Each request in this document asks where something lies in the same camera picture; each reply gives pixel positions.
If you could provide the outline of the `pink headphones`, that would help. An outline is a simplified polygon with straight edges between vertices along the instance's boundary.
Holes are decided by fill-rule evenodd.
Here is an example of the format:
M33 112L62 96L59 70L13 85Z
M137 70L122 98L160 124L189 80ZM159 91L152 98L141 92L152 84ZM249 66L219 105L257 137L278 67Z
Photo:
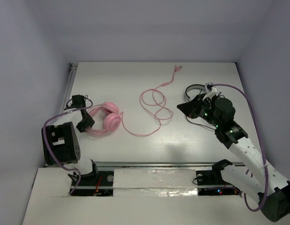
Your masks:
M122 121L119 108L111 102L104 102L100 105L92 106L87 112L91 118L98 112L103 112L105 114L105 118L102 122L102 129L93 129L92 127L86 129L86 133L94 137L114 132Z

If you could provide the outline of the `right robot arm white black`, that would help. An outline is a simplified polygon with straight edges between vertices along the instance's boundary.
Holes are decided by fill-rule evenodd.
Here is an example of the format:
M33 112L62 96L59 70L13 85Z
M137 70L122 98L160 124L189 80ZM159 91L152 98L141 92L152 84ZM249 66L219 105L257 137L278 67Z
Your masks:
M213 125L218 141L237 156L253 175L242 174L224 159L213 165L213 182L226 182L237 187L258 204L258 209L271 222L290 214L290 181L266 160L248 134L234 121L236 110L229 99L200 94L177 105L177 109L190 119L200 117Z

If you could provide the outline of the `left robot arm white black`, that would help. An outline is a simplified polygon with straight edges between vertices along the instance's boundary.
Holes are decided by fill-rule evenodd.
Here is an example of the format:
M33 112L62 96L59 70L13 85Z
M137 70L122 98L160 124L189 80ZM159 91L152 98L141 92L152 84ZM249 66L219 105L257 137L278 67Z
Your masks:
M78 183L81 173L77 168L68 168L67 164L76 164L80 160L81 150L76 130L85 133L92 128L95 121L87 112L93 106L88 96L73 95L66 103L62 113L48 119L41 128L45 162L49 166L59 166L67 172L72 172L70 178ZM67 114L79 111L81 120L75 126L68 121L58 125L51 123Z

